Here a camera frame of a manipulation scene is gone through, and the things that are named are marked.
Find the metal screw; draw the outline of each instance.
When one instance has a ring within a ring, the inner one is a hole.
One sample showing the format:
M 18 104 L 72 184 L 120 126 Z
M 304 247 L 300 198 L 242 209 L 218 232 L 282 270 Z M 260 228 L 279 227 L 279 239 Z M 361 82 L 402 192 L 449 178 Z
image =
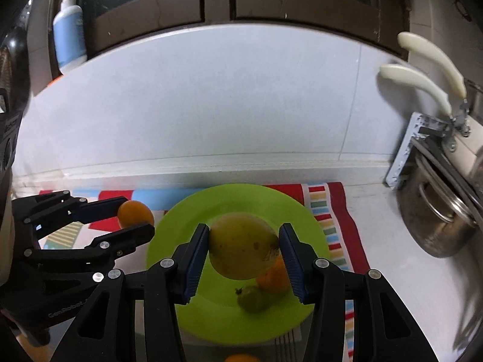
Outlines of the metal screw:
M 456 151 L 456 139 L 454 138 L 454 136 L 450 136 L 446 140 L 446 145 L 448 146 L 448 149 L 449 149 L 450 152 Z
M 107 275 L 110 279 L 117 279 L 121 276 L 121 271 L 118 269 L 111 269 Z
M 95 281 L 96 283 L 102 282 L 104 279 L 104 275 L 100 272 L 96 272 L 94 275 L 92 275 L 92 280 Z
M 163 259 L 161 260 L 161 266 L 163 268 L 169 268 L 169 267 L 172 267 L 174 265 L 174 260 L 173 259 Z
M 315 260 L 315 264 L 319 268 L 327 268 L 329 266 L 329 262 L 326 259 L 317 259 Z
M 373 279 L 380 279 L 382 275 L 377 269 L 371 269 L 369 270 L 369 276 Z
M 472 132 L 472 129 L 467 124 L 464 124 L 461 127 L 461 134 L 463 135 L 464 138 L 467 138 L 471 132 Z

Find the stainless steel pot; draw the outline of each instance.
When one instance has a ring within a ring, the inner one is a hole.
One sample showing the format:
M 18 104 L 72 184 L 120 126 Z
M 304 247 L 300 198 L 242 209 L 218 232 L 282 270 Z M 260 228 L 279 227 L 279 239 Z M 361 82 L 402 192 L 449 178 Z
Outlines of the stainless steel pot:
M 434 257 L 459 251 L 477 229 L 468 207 L 418 153 L 417 168 L 398 191 L 402 219 L 411 236 Z

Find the cabinet door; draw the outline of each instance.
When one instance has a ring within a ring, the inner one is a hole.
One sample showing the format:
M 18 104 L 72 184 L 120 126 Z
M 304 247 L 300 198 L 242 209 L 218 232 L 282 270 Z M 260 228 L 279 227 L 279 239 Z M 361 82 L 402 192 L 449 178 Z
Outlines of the cabinet door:
M 90 56 L 145 33 L 202 21 L 200 0 L 77 0 Z
M 409 28 L 405 0 L 236 0 L 236 18 L 322 26 L 401 56 L 396 37 Z

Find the pot handle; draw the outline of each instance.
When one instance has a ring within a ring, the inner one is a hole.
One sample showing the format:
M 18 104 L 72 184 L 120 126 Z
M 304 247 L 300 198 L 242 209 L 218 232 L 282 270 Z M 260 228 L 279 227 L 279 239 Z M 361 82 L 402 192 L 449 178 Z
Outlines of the pot handle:
M 424 190 L 424 183 L 423 182 L 421 182 L 419 184 L 419 194 L 421 195 L 421 197 L 423 198 L 424 202 L 427 204 L 429 209 L 431 211 L 433 211 L 433 213 L 438 218 L 440 218 L 443 222 L 452 223 L 452 222 L 455 221 L 455 218 L 443 215 L 433 204 L 431 204 L 431 202 L 429 201 L 428 196 L 426 194 L 426 191 Z
M 397 84 L 419 88 L 433 97 L 441 111 L 453 119 L 448 94 L 439 88 L 429 77 L 416 69 L 400 64 L 384 64 L 379 68 L 382 77 L 390 79 Z
M 403 49 L 417 53 L 439 65 L 456 95 L 461 99 L 466 98 L 466 86 L 463 75 L 438 46 L 420 35 L 407 31 L 398 34 L 398 43 Z

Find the white knife handle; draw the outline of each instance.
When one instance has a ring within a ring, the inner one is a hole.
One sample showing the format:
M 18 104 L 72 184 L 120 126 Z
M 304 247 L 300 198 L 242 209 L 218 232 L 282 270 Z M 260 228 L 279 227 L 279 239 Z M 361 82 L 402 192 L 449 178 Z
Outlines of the white knife handle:
M 382 77 L 391 79 L 397 84 L 419 88 L 431 95 L 445 115 L 452 119 L 451 105 L 448 94 L 439 88 L 425 74 L 399 64 L 381 65 L 379 72 Z
M 466 98 L 465 78 L 438 46 L 422 36 L 407 31 L 398 34 L 398 43 L 403 49 L 417 53 L 439 65 L 456 96 Z

